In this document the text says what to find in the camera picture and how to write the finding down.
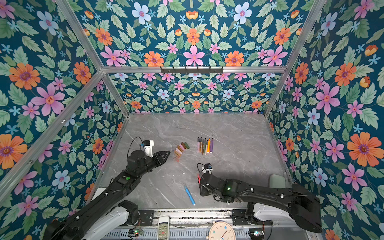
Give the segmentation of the blue marker pen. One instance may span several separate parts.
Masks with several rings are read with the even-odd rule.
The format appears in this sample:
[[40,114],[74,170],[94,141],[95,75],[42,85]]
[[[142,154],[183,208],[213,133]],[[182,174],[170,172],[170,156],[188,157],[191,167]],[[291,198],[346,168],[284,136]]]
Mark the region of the blue marker pen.
[[188,195],[188,197],[189,197],[189,199],[190,199],[192,205],[195,206],[195,205],[196,205],[196,202],[195,202],[195,200],[194,200],[194,198],[193,198],[193,196],[192,196],[190,190],[188,189],[188,187],[187,187],[186,185],[184,185],[184,189],[185,189],[185,191],[186,191],[186,193],[187,193],[187,195]]

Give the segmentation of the brown pen tan cap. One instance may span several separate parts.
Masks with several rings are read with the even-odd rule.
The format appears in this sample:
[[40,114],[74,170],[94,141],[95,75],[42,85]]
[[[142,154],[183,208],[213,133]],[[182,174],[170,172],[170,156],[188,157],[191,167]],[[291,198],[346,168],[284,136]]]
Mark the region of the brown pen tan cap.
[[205,139],[202,139],[202,155],[204,155],[204,140]]

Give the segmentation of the beige marker pen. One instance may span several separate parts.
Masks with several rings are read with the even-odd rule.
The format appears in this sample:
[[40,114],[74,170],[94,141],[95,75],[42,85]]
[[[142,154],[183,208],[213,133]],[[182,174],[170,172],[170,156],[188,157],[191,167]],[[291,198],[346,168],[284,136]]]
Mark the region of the beige marker pen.
[[207,155],[208,152],[209,152],[209,141],[207,140],[207,151],[206,151],[205,155]]

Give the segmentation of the purple marker pen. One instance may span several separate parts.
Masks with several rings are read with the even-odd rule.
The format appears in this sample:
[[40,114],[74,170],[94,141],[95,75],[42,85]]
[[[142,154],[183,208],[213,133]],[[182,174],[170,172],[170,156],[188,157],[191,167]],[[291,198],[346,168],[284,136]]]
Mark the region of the purple marker pen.
[[214,144],[214,139],[211,138],[211,139],[210,139],[210,154],[213,153],[213,144]]

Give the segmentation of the orange highlighter pen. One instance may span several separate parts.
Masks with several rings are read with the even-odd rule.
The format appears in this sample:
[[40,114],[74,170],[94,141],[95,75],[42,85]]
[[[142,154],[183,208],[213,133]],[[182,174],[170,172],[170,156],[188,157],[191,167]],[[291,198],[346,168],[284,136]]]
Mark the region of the orange highlighter pen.
[[211,152],[211,139],[208,139],[207,141],[207,154]]

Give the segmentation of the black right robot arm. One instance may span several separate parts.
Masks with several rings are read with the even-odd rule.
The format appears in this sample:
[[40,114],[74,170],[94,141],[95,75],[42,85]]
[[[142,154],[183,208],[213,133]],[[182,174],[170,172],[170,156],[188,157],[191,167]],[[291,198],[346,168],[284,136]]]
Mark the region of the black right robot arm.
[[322,232],[320,199],[301,185],[291,188],[268,188],[236,179],[220,179],[209,172],[198,177],[202,197],[212,195],[218,202],[262,204],[283,210],[298,227],[313,233]]

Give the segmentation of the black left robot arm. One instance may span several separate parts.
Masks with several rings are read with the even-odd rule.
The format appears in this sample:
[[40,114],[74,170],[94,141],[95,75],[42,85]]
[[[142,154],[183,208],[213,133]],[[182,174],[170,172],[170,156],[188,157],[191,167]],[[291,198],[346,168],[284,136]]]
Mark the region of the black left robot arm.
[[133,151],[127,157],[126,168],[97,197],[79,212],[60,222],[52,221],[46,228],[45,240],[100,240],[116,227],[135,224],[138,206],[125,198],[141,182],[144,174],[164,165],[171,152],[159,151],[147,156],[145,151]]

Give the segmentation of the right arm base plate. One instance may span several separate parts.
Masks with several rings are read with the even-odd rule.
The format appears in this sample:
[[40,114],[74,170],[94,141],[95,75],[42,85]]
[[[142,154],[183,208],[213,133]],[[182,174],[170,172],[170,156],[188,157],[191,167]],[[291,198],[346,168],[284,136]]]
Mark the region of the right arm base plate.
[[254,214],[249,213],[246,209],[232,210],[231,218],[234,226],[272,226],[273,221],[262,221],[257,219]]

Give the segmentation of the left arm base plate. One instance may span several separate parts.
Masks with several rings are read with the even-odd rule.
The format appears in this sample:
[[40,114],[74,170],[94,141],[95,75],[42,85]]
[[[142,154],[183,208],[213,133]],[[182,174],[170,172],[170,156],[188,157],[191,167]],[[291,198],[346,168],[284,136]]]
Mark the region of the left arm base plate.
[[150,227],[154,221],[154,210],[139,210],[139,223],[141,227]]

